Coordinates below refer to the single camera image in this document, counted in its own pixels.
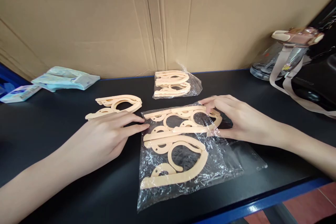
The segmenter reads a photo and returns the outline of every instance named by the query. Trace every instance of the bottle strap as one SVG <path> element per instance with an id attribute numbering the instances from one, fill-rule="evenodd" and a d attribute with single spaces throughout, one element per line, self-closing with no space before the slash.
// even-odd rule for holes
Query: bottle strap
<path id="1" fill-rule="evenodd" d="M 294 69 L 292 69 L 290 73 L 285 77 L 285 80 L 283 81 L 283 84 L 282 84 L 283 89 L 275 84 L 275 80 L 277 79 L 282 68 L 286 64 L 290 53 L 291 51 L 281 51 L 280 52 L 278 59 L 274 65 L 274 68 L 271 72 L 271 75 L 269 77 L 270 84 L 276 89 L 280 90 L 281 92 L 284 92 L 285 94 L 289 95 L 294 101 L 299 103 L 305 109 L 312 111 L 312 112 L 324 114 L 333 119 L 336 119 L 336 111 L 327 111 L 323 109 L 321 106 L 317 105 L 316 103 L 302 99 L 294 93 L 293 88 L 292 88 L 292 78 L 300 71 L 302 67 L 302 63 L 303 63 L 303 57 L 301 61 L 299 62 L 299 64 Z"/>

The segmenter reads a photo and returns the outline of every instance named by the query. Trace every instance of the clear plastic bag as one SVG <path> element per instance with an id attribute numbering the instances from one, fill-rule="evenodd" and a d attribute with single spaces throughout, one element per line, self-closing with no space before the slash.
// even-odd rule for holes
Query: clear plastic bag
<path id="1" fill-rule="evenodd" d="M 218 126 L 219 129 L 232 128 L 232 121 L 223 113 L 220 112 L 222 122 Z M 244 175 L 251 174 L 262 169 L 267 168 L 267 163 L 255 152 L 249 143 L 234 139 L 219 138 L 216 142 L 220 149 L 224 148 L 227 144 L 231 147 L 237 162 L 244 170 Z"/>
<path id="2" fill-rule="evenodd" d="M 198 103 L 141 114 L 150 127 L 141 138 L 138 212 L 243 174 L 228 142 L 219 137 L 217 111 L 210 113 L 214 122 Z"/>
<path id="3" fill-rule="evenodd" d="M 202 91 L 200 79 L 192 75 L 180 64 L 183 71 L 168 70 L 156 72 L 154 79 L 154 99 L 197 96 Z"/>

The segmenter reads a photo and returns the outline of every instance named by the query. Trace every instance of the right hand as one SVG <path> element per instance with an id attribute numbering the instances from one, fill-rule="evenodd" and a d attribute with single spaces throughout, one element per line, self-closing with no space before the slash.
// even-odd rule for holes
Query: right hand
<path id="1" fill-rule="evenodd" d="M 233 122 L 231 129 L 220 129 L 225 138 L 286 148 L 297 129 L 280 123 L 231 95 L 212 96 L 199 101 L 209 113 L 212 108 L 224 112 Z"/>

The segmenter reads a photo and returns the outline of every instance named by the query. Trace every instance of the foldable travel hanger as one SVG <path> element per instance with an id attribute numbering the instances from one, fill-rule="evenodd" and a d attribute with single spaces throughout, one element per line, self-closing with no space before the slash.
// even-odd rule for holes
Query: foldable travel hanger
<path id="1" fill-rule="evenodd" d="M 102 108 L 98 110 L 96 113 L 90 113 L 85 116 L 85 119 L 90 120 L 99 116 L 103 116 L 105 114 L 110 114 L 113 112 L 121 112 L 121 111 L 128 111 L 130 113 L 134 113 L 142 106 L 142 101 L 139 97 L 133 95 L 119 95 L 119 96 L 111 96 L 111 97 L 104 97 L 104 98 L 97 98 L 96 102 L 99 105 L 104 105 L 106 108 Z M 117 106 L 120 103 L 129 102 L 132 104 L 131 107 L 128 107 L 124 110 L 118 110 Z"/>
<path id="2" fill-rule="evenodd" d="M 207 159 L 208 153 L 205 150 L 205 145 L 200 141 L 184 135 L 171 136 L 166 138 L 161 138 L 153 141 L 145 142 L 146 148 L 155 148 L 159 145 L 166 144 L 165 150 L 168 152 L 168 163 L 162 163 L 155 167 L 150 177 L 146 177 L 142 180 L 140 184 L 141 189 L 147 189 L 152 187 L 160 187 L 166 186 L 170 184 L 178 184 L 187 182 L 193 178 L 195 178 L 204 168 Z M 182 172 L 183 167 L 176 165 L 172 160 L 172 151 L 176 146 L 184 145 L 188 147 L 190 150 L 200 153 L 201 156 L 195 163 L 195 165 L 189 169 L 188 171 Z M 167 172 L 168 175 L 159 176 L 161 172 Z"/>
<path id="3" fill-rule="evenodd" d="M 178 97 L 185 95 L 190 91 L 190 84 L 186 81 L 189 79 L 189 74 L 178 71 L 169 70 L 156 72 L 155 86 L 162 87 L 154 92 L 154 97 Z"/>
<path id="4" fill-rule="evenodd" d="M 203 126 L 195 122 L 194 115 L 196 113 L 207 114 L 206 107 L 179 107 L 144 115 L 146 119 L 151 119 L 155 122 L 163 121 L 163 126 L 157 126 L 150 134 L 144 135 L 143 141 L 144 146 L 147 149 L 152 148 L 152 150 L 157 154 L 168 153 L 168 163 L 162 163 L 155 167 L 151 176 L 142 180 L 140 184 L 141 189 L 187 182 L 195 178 L 202 171 L 208 159 L 208 153 L 205 150 L 205 145 L 193 137 L 181 134 L 209 133 L 211 130 L 215 129 L 215 127 L 219 126 L 222 121 L 222 117 L 218 111 L 212 109 L 208 115 L 215 118 L 214 123 L 209 126 Z M 187 120 L 183 121 L 179 127 L 171 128 L 167 126 L 167 119 L 170 116 L 178 116 Z M 176 165 L 172 159 L 173 149 L 176 146 L 181 145 L 189 148 L 193 152 L 201 154 L 196 164 L 185 172 L 183 172 L 183 167 Z M 167 172 L 168 174 L 159 176 L 162 172 Z"/>

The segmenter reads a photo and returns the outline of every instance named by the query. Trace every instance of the clear water bottle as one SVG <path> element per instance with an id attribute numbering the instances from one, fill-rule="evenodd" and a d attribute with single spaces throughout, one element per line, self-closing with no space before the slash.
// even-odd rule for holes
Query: clear water bottle
<path id="1" fill-rule="evenodd" d="M 268 81 L 280 53 L 289 53 L 288 60 L 276 80 L 281 79 L 300 62 L 310 45 L 318 43 L 323 33 L 312 27 L 292 28 L 289 31 L 275 31 L 272 38 L 277 42 L 268 48 L 261 60 L 250 68 L 253 76 Z"/>

